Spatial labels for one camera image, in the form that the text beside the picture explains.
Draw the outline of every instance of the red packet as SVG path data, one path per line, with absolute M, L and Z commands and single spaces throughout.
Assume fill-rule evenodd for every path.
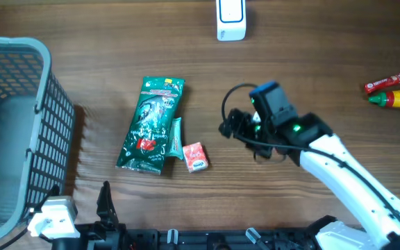
M 367 83 L 365 84 L 365 92 L 367 94 L 376 91 L 376 90 L 380 90 L 386 87 L 390 87 L 396 84 L 400 84 L 400 73 L 395 75 L 395 76 L 391 76 L 389 78 L 385 78 L 382 79 L 380 81 L 375 81 L 373 83 Z
M 189 173 L 208 168 L 208 160 L 200 142 L 184 146 L 183 155 Z

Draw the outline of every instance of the teal packet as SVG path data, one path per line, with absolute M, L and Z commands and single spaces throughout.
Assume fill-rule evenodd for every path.
M 184 84 L 185 80 L 180 78 L 143 78 L 137 108 L 116 167 L 161 174 L 169 151 L 172 119 Z
M 180 160 L 183 159 L 183 150 L 181 147 L 181 117 L 172 120 L 171 133 L 169 134 L 169 152 L 167 156 L 175 156 Z

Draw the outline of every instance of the wooden table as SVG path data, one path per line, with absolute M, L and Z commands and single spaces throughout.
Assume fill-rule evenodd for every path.
M 400 1 L 248 1 L 241 42 L 218 42 L 215 3 L 0 7 L 0 36 L 36 37 L 76 106 L 67 194 L 77 223 L 98 220 L 110 181 L 129 228 L 245 229 L 307 226 L 324 215 L 357 224 L 315 177 L 290 160 L 258 165 L 222 137 L 220 105 L 241 82 L 276 79 L 300 114 L 318 114 L 350 152 L 400 197 L 400 110 L 368 104 L 360 86 L 400 72 Z M 162 176 L 115 169 L 143 76 L 186 79 L 178 109 L 186 144 L 201 142 L 210 168 L 189 174 L 168 160 Z M 227 110 L 252 111 L 248 90 Z M 24 236 L 10 249 L 48 249 Z

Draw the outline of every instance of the green bottle cap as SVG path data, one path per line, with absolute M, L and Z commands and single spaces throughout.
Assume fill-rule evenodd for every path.
M 385 107 L 385 104 L 387 103 L 387 95 L 385 93 L 380 93 L 376 96 L 369 97 L 368 101 L 371 103 L 376 103 L 380 107 Z

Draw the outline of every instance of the gray basket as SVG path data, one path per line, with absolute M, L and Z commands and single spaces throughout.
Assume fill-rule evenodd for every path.
M 63 191 L 74 120 L 43 43 L 0 37 L 0 238 L 54 184 Z

